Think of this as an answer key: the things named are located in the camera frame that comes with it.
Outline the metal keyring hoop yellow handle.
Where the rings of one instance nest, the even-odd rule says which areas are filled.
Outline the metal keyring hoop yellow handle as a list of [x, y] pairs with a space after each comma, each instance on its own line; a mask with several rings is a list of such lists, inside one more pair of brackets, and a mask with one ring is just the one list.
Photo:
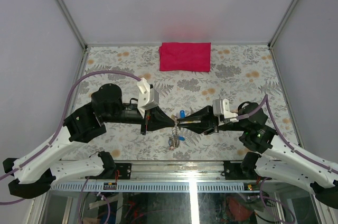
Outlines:
[[180, 135], [178, 127], [178, 118], [175, 115], [171, 115], [172, 120], [174, 121], [174, 127], [171, 130], [171, 136], [169, 137], [168, 144], [169, 150], [173, 151], [180, 146]]

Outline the pink folded cloth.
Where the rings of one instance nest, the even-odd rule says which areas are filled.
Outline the pink folded cloth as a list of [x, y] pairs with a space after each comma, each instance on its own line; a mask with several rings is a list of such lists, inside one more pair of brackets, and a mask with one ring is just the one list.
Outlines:
[[160, 71], [211, 70], [211, 43], [166, 42], [158, 51]]

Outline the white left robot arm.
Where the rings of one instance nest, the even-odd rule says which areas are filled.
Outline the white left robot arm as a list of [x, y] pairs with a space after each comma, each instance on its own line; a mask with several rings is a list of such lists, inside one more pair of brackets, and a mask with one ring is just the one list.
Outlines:
[[100, 151], [78, 161], [64, 161], [62, 158], [76, 148], [106, 133], [106, 123], [140, 125], [141, 134], [162, 128], [174, 127], [158, 104], [146, 105], [144, 114], [137, 103], [124, 103], [122, 91], [117, 85], [108, 83], [91, 96], [91, 102], [75, 110], [63, 122], [55, 140], [47, 139], [30, 154], [21, 158], [7, 158], [3, 161], [5, 173], [14, 180], [8, 184], [11, 195], [23, 199], [38, 197], [60, 182], [82, 177], [91, 179], [113, 179], [116, 163], [109, 152]]

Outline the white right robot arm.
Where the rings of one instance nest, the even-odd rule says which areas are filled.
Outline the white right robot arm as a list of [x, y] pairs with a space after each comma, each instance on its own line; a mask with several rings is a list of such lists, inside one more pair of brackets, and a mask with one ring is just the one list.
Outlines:
[[178, 119], [178, 126], [197, 134], [241, 132], [239, 141], [249, 152], [240, 163], [240, 173], [247, 179], [271, 178], [299, 187], [322, 204], [337, 208], [337, 163], [320, 158], [286, 140], [277, 126], [266, 124], [262, 106], [243, 102], [231, 112], [226, 99]]

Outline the blue key tag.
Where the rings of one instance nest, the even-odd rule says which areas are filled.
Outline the blue key tag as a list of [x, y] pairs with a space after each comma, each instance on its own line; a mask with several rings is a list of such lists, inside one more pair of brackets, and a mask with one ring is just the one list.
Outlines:
[[185, 118], [185, 111], [184, 110], [180, 110], [179, 118]]

